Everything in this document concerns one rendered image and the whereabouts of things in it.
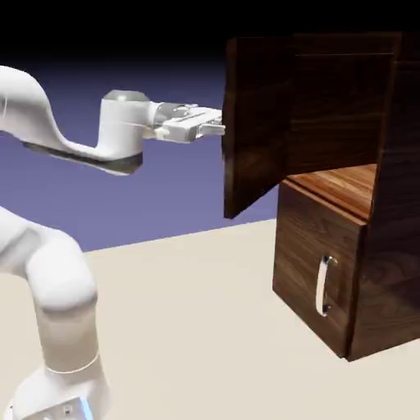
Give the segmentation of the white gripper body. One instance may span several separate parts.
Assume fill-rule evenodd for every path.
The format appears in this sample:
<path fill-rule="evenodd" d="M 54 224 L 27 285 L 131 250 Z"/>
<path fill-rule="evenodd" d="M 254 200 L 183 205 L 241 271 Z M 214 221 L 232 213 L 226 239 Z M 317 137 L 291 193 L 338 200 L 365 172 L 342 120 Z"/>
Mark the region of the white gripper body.
<path fill-rule="evenodd" d="M 190 144 L 203 136 L 199 135 L 202 124 L 210 124 L 221 118 L 222 111 L 215 108 L 178 108 L 175 116 L 166 119 L 154 130 L 154 137 L 161 141 Z"/>

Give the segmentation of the dark wood door without visible handle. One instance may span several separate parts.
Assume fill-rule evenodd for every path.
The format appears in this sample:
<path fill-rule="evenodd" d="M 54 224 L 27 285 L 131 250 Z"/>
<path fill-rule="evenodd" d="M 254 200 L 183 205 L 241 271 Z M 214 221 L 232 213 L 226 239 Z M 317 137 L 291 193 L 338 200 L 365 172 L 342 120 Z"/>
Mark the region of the dark wood door without visible handle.
<path fill-rule="evenodd" d="M 294 42 L 289 34 L 234 38 L 226 44 L 221 150 L 228 219 L 281 180 L 293 75 Z"/>

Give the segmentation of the dark wood cabinet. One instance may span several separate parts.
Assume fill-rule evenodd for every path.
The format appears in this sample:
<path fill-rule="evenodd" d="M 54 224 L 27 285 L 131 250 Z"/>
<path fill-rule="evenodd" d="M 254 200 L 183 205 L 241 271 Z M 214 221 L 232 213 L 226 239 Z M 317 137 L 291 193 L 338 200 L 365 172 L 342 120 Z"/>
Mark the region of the dark wood cabinet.
<path fill-rule="evenodd" d="M 298 34 L 294 44 L 282 182 L 366 222 L 354 361 L 420 338 L 420 31 Z"/>

